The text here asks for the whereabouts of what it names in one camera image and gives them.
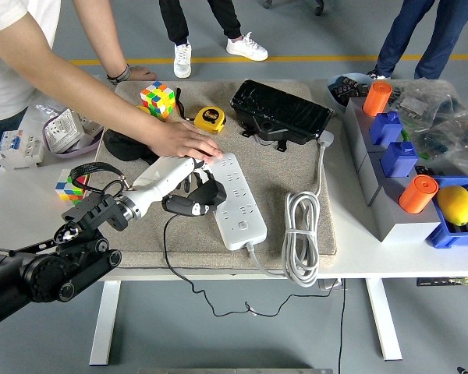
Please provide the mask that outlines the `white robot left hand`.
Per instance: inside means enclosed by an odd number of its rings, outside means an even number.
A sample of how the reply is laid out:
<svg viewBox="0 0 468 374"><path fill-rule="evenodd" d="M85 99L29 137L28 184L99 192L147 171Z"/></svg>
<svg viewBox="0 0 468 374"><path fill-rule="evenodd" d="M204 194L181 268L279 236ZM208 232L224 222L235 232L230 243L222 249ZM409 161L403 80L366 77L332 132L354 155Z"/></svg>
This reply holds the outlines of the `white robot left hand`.
<svg viewBox="0 0 468 374"><path fill-rule="evenodd" d="M118 198L126 208L126 219L141 219L152 203L161 202L180 182L198 171L207 174L211 168L191 157L160 157Z"/></svg>

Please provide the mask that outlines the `person's right hand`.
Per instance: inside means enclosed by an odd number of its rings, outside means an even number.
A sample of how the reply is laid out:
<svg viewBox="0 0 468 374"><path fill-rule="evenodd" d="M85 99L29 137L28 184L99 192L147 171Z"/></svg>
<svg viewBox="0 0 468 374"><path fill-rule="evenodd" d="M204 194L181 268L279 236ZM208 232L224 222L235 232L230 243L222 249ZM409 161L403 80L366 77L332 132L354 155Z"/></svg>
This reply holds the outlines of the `person's right hand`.
<svg viewBox="0 0 468 374"><path fill-rule="evenodd" d="M160 157L192 157L208 164L223 157L211 137L185 122L152 125L144 143Z"/></svg>

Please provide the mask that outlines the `person's left hand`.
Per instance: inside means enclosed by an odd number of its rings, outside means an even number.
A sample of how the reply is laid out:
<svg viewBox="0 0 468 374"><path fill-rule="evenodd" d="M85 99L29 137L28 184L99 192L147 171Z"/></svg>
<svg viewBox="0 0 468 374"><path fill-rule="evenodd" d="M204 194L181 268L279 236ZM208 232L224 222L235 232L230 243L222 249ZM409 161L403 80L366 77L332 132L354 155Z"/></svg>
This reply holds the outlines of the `person's left hand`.
<svg viewBox="0 0 468 374"><path fill-rule="evenodd" d="M125 71L115 78L117 83L125 81L155 81L157 74L142 66L127 66Z"/></svg>

